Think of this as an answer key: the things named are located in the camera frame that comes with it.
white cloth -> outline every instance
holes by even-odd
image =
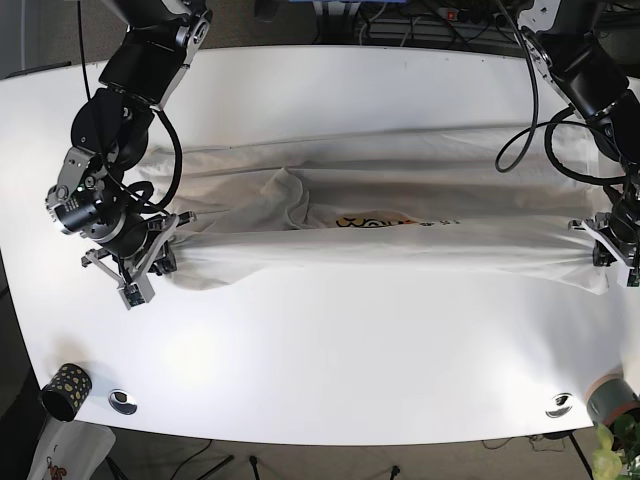
[[[171,208],[192,210],[198,221],[172,241],[172,280],[203,289],[270,265],[404,264],[511,272],[605,291],[604,272],[591,265],[593,241],[567,229],[569,220],[594,213],[594,188],[556,172],[541,132],[518,168],[497,173],[495,155],[517,131],[401,132],[185,152]],[[598,176],[598,151],[586,130],[559,128],[554,151],[567,167]],[[172,171],[171,151],[152,151],[140,164],[159,194]]]
[[[38,441],[28,480],[89,480],[111,451],[109,427],[50,418]]]

metal bracket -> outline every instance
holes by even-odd
[[[190,215],[189,218],[195,218],[195,215]],[[131,276],[130,281],[126,281],[121,275],[114,272],[112,269],[102,263],[102,259],[109,256],[109,252],[104,249],[101,250],[89,250],[82,258],[82,266],[86,267],[90,264],[94,264],[104,273],[109,275],[118,283],[118,293],[124,301],[127,310],[132,307],[142,305],[143,303],[149,303],[155,296],[155,291],[151,286],[151,282],[147,274],[149,269],[157,259],[158,253],[162,249],[163,245],[169,241],[169,238],[173,235],[178,228],[178,224],[181,219],[178,215],[171,215],[168,218],[163,218],[163,227],[161,233],[151,244],[149,250],[144,256],[134,264],[131,260],[125,260],[124,268],[129,272]]]
[[[586,231],[590,237],[600,242],[604,247],[613,255],[613,257],[620,263],[620,269],[618,271],[618,284],[623,287],[628,287],[632,284],[630,279],[633,275],[633,261],[627,255],[624,255],[618,247],[616,247],[611,239],[602,233],[602,228],[608,225],[608,215],[606,213],[597,213],[595,219],[590,218],[582,220],[582,222],[571,222],[570,228],[580,228]]]
[[[47,196],[47,207],[50,210],[67,203],[73,192],[80,186],[84,172],[93,158],[79,148],[71,147],[64,158],[62,170],[58,175],[58,183],[49,191]]]

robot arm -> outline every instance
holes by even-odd
[[[619,261],[624,265],[621,283],[637,287],[640,104],[629,90],[626,75],[594,34],[605,6],[596,0],[530,0],[518,12],[517,22],[543,78],[569,104],[552,121],[564,120],[572,113],[584,119],[593,129],[600,151],[619,162],[625,172],[624,182],[613,179],[600,183],[611,200],[611,212],[585,220],[579,227],[596,240],[594,265]],[[550,125],[545,132],[545,148],[552,163],[555,127]],[[624,184],[621,192],[613,188],[616,184]]]
[[[96,91],[73,122],[72,147],[45,203],[62,232],[79,233],[101,247],[87,252],[82,264],[114,278],[131,308],[154,296],[149,272],[176,270],[168,240],[195,218],[164,210],[178,188],[182,152],[163,108],[207,34],[211,12],[204,0],[104,1],[129,29],[100,76],[106,88]],[[144,155],[155,115],[172,138],[176,170],[165,197],[152,204],[151,183],[125,186],[122,180]],[[108,256],[117,271],[102,262]]]

metal screw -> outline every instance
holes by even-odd
[[[202,38],[206,35],[208,29],[209,27],[206,23],[200,25],[198,27],[198,30],[196,30],[195,35],[193,36],[193,43],[195,43],[196,45],[199,44]]]
[[[69,190],[67,189],[67,187],[63,185],[58,188],[56,192],[56,197],[58,197],[58,200],[64,200],[65,198],[67,198],[67,195],[69,195]]]

green leaf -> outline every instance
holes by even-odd
[[[620,440],[623,440],[633,432],[635,426],[635,419],[628,413],[625,413],[624,415],[620,415],[613,423],[613,433],[615,433],[616,437]]]
[[[611,450],[613,448],[613,433],[601,423],[596,427],[596,436],[603,450]]]
[[[622,470],[622,460],[611,450],[598,449],[593,452],[594,479],[615,480]]]

